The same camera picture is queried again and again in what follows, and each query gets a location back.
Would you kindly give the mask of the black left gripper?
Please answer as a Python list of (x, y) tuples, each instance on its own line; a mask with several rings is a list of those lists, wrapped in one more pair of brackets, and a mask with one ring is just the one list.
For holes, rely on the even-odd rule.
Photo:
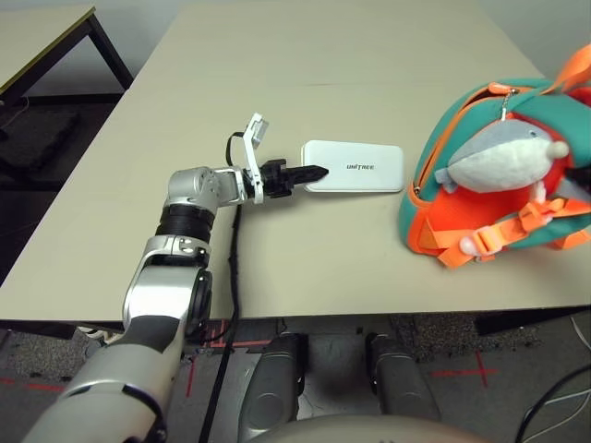
[(263, 194), (268, 198), (285, 198), (292, 195), (294, 186), (307, 186), (318, 182), (329, 170), (318, 165), (295, 168), (295, 185), (287, 171), (286, 159), (273, 159), (264, 162), (260, 168)]

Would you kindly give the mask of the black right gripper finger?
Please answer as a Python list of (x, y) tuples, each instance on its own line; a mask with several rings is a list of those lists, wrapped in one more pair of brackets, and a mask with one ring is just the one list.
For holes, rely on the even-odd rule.
[(590, 200), (590, 167), (572, 168), (566, 170), (567, 182), (573, 198), (581, 201)]

